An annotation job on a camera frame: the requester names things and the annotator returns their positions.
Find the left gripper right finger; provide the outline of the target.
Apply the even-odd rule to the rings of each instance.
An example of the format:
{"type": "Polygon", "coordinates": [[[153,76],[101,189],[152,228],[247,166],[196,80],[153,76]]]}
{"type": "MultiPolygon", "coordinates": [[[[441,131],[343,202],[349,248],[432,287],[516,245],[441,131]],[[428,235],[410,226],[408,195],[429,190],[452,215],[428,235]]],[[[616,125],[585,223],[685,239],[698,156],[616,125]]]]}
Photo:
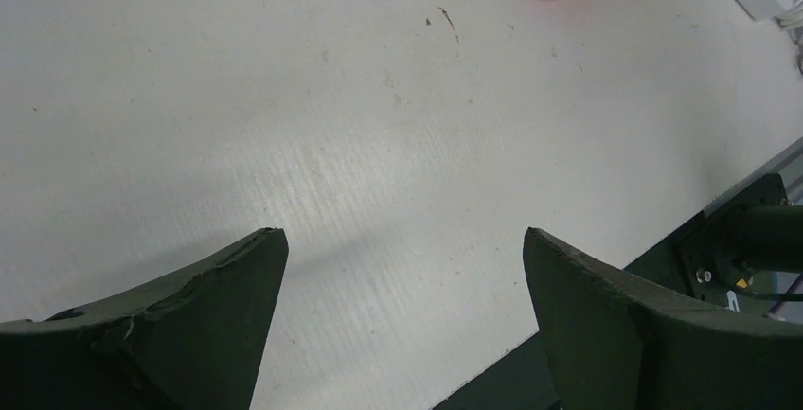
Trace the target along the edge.
{"type": "Polygon", "coordinates": [[[565,409],[798,409],[802,329],[659,286],[530,228],[523,263],[565,409]]]}

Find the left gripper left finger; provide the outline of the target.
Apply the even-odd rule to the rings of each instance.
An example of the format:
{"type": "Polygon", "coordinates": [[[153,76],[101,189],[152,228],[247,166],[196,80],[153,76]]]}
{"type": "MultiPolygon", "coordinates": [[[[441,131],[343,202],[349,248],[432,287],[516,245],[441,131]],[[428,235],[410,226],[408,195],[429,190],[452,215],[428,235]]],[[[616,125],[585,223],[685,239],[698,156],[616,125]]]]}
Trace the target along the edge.
{"type": "Polygon", "coordinates": [[[5,409],[246,409],[289,255],[262,228],[184,268],[1,326],[5,409]]]}

